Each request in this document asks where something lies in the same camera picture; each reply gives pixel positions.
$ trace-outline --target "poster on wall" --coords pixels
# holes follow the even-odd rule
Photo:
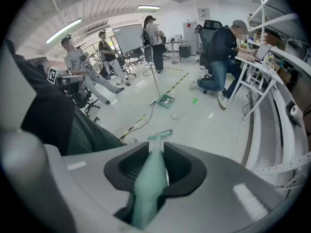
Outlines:
[[[209,20],[209,8],[198,9],[199,21]]]

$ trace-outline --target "refrigerator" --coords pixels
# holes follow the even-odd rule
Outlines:
[[[193,27],[196,25],[195,22],[184,22],[184,43],[185,46],[191,47],[191,55],[196,55],[199,50],[199,34],[193,34]]]

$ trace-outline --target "yellow and black tape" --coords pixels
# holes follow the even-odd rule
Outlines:
[[[145,117],[146,115],[143,115],[131,128],[129,128],[123,136],[121,136],[119,139],[123,140],[129,133],[130,131]]]
[[[166,94],[170,93],[189,73],[187,73],[184,77],[182,77],[170,90],[166,92]]]
[[[178,70],[178,71],[184,71],[184,72],[186,72],[186,70],[177,69],[177,68],[171,68],[171,67],[166,67],[166,69],[173,69],[173,70]]]

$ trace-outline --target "computer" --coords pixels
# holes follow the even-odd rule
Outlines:
[[[270,46],[267,46],[265,44],[261,44],[260,47],[257,49],[257,51],[254,54],[255,61],[260,62],[263,60],[264,56],[269,52]]]

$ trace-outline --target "black shirt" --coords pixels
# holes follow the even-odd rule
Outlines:
[[[49,83],[36,67],[22,61],[18,55],[14,55],[14,59],[36,92],[21,128],[35,134],[44,144],[58,147],[61,155],[66,155],[75,108],[73,102]]]
[[[228,26],[220,27],[212,36],[207,51],[207,61],[224,61],[231,55],[237,56],[238,52],[232,48],[237,47],[237,39]]]
[[[111,47],[108,45],[108,43],[107,42],[103,43],[102,41],[98,43],[98,49],[111,51]],[[114,54],[102,53],[102,56],[105,56],[107,62],[110,62],[116,59],[116,56]]]

